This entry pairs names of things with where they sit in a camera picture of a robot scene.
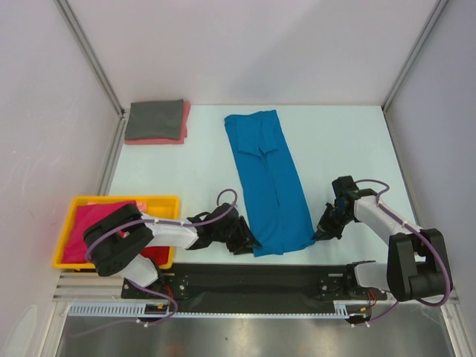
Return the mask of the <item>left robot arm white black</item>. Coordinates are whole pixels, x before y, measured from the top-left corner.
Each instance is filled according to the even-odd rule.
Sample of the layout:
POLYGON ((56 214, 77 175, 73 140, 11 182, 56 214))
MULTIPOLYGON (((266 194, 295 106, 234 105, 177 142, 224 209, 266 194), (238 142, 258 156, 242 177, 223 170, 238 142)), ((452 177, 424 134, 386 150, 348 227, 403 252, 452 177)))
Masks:
POLYGON ((183 220, 159 219, 126 204, 85 229, 83 242, 85 258, 99 276, 120 276, 151 298, 163 292, 164 275, 159 264, 144 255, 147 248, 199 250, 221 242, 234 255, 262 248, 245 218, 229 203, 183 220))

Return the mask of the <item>blue t-shirt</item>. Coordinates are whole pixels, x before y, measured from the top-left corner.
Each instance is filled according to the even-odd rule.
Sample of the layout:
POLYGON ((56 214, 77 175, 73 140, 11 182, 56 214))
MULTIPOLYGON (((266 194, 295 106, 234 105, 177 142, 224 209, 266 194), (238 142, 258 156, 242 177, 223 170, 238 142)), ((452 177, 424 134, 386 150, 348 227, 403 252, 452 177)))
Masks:
POLYGON ((254 256, 282 255, 312 245, 312 219, 277 112, 229 115, 224 125, 248 224, 261 244, 253 249, 254 256))

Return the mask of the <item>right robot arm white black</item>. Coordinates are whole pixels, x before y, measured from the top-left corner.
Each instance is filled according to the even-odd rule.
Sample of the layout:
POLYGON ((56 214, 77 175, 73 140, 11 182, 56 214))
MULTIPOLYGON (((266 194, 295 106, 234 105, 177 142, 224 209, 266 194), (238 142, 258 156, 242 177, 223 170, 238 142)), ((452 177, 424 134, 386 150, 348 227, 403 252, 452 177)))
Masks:
POLYGON ((314 239, 340 239, 351 222, 369 227, 387 246, 387 262, 353 263, 343 279, 344 292, 361 298, 370 288, 389 292, 399 302, 417 300, 442 306, 452 290, 443 235, 412 225, 392 211, 372 190, 344 193, 327 203, 314 239))

